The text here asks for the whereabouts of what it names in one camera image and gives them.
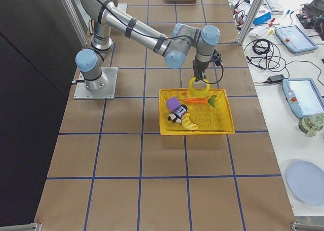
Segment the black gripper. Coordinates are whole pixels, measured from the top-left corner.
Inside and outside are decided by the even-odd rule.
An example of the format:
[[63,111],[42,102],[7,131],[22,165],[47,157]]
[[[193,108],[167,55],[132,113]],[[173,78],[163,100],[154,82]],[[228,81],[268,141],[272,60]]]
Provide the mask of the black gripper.
[[193,71],[194,71],[194,83],[198,80],[202,80],[206,83],[205,70],[208,68],[208,62],[201,62],[199,60],[193,60]]

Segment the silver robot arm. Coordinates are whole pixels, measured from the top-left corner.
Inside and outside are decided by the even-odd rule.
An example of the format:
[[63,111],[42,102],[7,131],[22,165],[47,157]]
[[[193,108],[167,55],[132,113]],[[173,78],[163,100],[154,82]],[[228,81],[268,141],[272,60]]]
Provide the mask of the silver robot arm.
[[205,70],[211,63],[222,67],[221,55],[216,51],[220,31],[213,25],[197,28],[177,23],[171,37],[158,32],[137,18],[118,8],[118,0],[80,0],[85,12],[94,20],[91,37],[93,49],[106,51],[113,41],[111,30],[123,34],[131,45],[141,44],[146,49],[162,56],[170,69],[179,69],[186,60],[190,48],[196,49],[192,62],[194,82],[209,85]]

